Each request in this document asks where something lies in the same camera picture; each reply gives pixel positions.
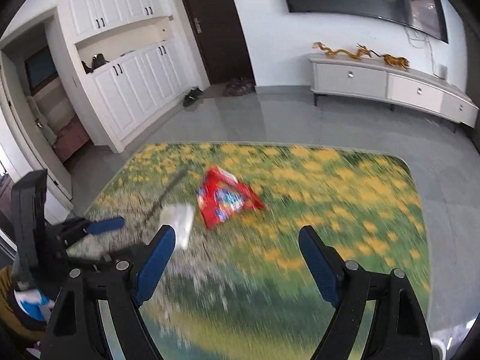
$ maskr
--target pink blanket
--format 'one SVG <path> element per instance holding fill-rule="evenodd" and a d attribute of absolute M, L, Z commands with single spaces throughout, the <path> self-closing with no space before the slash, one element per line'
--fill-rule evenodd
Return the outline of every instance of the pink blanket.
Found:
<path fill-rule="evenodd" d="M 80 119 L 75 115 L 72 120 L 58 132 L 57 140 L 52 147 L 60 161 L 65 162 L 89 140 L 90 137 L 83 128 Z"/>

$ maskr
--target blue gripper pad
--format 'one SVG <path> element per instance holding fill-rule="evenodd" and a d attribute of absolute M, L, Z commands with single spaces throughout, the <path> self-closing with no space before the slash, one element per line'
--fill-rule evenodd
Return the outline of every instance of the blue gripper pad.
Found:
<path fill-rule="evenodd" d="M 342 300 L 338 292 L 338 276 L 305 227 L 298 234 L 298 245 L 322 298 L 338 309 Z"/>
<path fill-rule="evenodd" d="M 107 231 L 121 229 L 124 226 L 125 219 L 123 219 L 121 216 L 117 216 L 116 218 L 93 222 L 86 228 L 86 230 L 89 234 L 100 234 Z"/>
<path fill-rule="evenodd" d="M 137 274 L 134 300 L 139 306 L 152 297 L 174 249 L 175 231 L 169 226 Z"/>

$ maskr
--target table leg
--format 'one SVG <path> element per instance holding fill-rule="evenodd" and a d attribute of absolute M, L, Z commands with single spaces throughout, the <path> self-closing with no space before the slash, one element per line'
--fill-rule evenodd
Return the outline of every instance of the table leg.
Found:
<path fill-rule="evenodd" d="M 314 93 L 314 94 L 313 94 L 313 98 L 314 98 L 314 102 L 313 102 L 313 103 L 315 104 L 315 107 L 316 107 L 317 104 L 318 104 L 318 98 L 319 98 L 319 97 L 324 97 L 324 96 L 326 96 L 326 95 L 325 95 L 325 94 L 321 94 L 321 93 Z"/>

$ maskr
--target white tv stand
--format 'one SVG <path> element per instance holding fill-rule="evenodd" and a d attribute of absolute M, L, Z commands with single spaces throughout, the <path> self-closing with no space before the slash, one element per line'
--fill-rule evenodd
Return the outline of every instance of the white tv stand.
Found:
<path fill-rule="evenodd" d="M 319 96 L 340 95 L 402 105 L 474 127 L 479 108 L 457 87 L 418 70 L 391 67 L 381 59 L 354 60 L 310 54 L 315 105 Z"/>

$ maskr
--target gray floor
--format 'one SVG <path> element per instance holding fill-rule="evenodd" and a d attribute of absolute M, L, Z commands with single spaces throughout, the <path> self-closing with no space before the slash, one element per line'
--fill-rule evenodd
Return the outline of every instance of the gray floor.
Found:
<path fill-rule="evenodd" d="M 122 154 L 88 147 L 71 166 L 75 210 L 83 213 L 145 143 L 298 143 L 379 151 L 409 165 L 428 229 L 432 266 L 429 329 L 451 328 L 480 311 L 480 155 L 465 133 L 420 112 L 367 100 L 311 94 L 201 99 L 151 126 Z"/>

